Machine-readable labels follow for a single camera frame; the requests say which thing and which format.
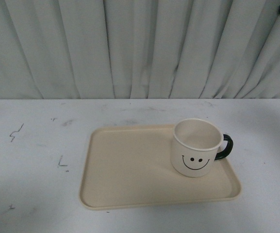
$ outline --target smile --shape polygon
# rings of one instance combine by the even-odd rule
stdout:
[[[194,168],[190,168],[189,166],[186,165],[186,163],[185,163],[185,161],[184,161],[184,155],[182,155],[182,159],[183,159],[184,165],[185,165],[187,168],[191,169],[191,170],[200,170],[200,169],[204,168],[204,167],[208,164],[208,162],[209,162],[209,159],[208,159],[208,162],[207,162],[203,167],[194,169]]]

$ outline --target white curtain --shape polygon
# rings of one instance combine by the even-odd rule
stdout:
[[[0,99],[280,98],[280,0],[0,0]]]

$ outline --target white table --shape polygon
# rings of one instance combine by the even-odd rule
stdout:
[[[189,117],[233,138],[228,160],[242,183],[237,199],[109,211],[82,206],[93,130]],[[0,232],[280,232],[280,100],[0,100]]]

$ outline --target white mug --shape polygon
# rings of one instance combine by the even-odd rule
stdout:
[[[223,141],[227,141],[227,145],[217,153]],[[214,124],[197,118],[184,119],[173,130],[171,163],[182,175],[204,176],[210,171],[214,160],[229,155],[232,146],[231,137],[222,134]]]

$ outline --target tray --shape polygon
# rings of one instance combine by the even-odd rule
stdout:
[[[227,159],[189,178],[170,162],[174,125],[99,128],[91,134],[80,200],[91,210],[222,201],[241,185]]]

